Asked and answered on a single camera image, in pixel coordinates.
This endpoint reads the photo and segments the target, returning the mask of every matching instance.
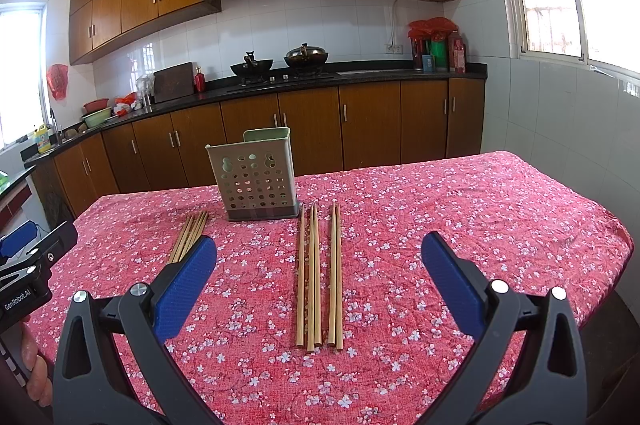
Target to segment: floral tablecloth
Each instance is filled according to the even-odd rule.
[[[426,233],[438,230],[460,257],[517,291],[563,286],[580,323],[633,248],[610,212],[506,152],[296,183],[301,201],[319,205],[324,327],[330,210],[333,201],[342,207],[342,352],[295,346],[298,221],[230,223],[216,186],[94,203],[76,221],[78,245],[54,268],[52,301],[32,316],[39,344],[55,356],[76,290],[113,296],[152,280],[187,215],[204,208],[218,264],[166,346],[210,408],[227,424],[413,424],[472,344],[420,262]],[[519,340],[489,396],[508,381]],[[117,341],[141,401],[156,407],[126,341]]]

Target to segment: red bottle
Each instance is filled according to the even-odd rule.
[[[196,68],[196,76],[193,77],[193,84],[198,92],[204,92],[204,74],[200,72],[200,68]]]

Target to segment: plastic utensil caddy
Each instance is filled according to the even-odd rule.
[[[298,217],[289,127],[245,131],[240,143],[207,145],[230,221]]]

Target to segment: black countertop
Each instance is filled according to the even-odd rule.
[[[448,78],[476,78],[478,80],[486,79],[486,66],[484,64],[469,63],[468,70],[470,72],[422,72],[413,69],[398,69],[411,65],[410,60],[383,60],[379,62],[345,62],[336,64],[326,64],[324,71],[337,72],[338,76],[331,78],[289,78],[284,79],[283,71],[290,69],[275,69],[272,72],[276,75],[276,81],[265,84],[249,85],[241,87],[240,79],[236,76],[229,78],[221,78],[213,82],[207,82],[207,90],[201,93],[191,94],[175,100],[163,101],[162,103],[152,104],[136,111],[132,111],[113,121],[109,121],[88,129],[82,134],[66,140],[62,145],[55,145],[51,150],[44,154],[37,154],[24,161],[24,166],[36,164],[38,161],[55,156],[65,151],[69,147],[80,143],[82,140],[119,125],[138,121],[140,119],[151,118],[159,114],[169,113],[175,110],[205,105],[214,101],[233,100],[236,98],[247,98],[249,96],[257,96],[260,94],[268,94],[270,92],[285,92],[290,90],[303,90],[310,88],[330,87],[335,85],[363,84],[367,82],[388,82],[390,80],[446,80]],[[367,66],[369,69],[353,69],[358,66]],[[376,69],[376,66],[395,66],[395,69]]]
[[[23,170],[18,174],[14,174],[13,176],[9,176],[9,182],[0,185],[0,201],[2,201],[6,196],[11,194],[14,191],[15,187],[20,185],[28,176],[31,176],[31,173],[36,169],[36,167],[31,166]]]

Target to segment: red bowl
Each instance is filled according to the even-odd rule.
[[[109,98],[100,98],[98,100],[85,103],[84,108],[86,109],[87,114],[91,114],[92,112],[96,112],[98,110],[106,108],[108,102],[109,102]]]

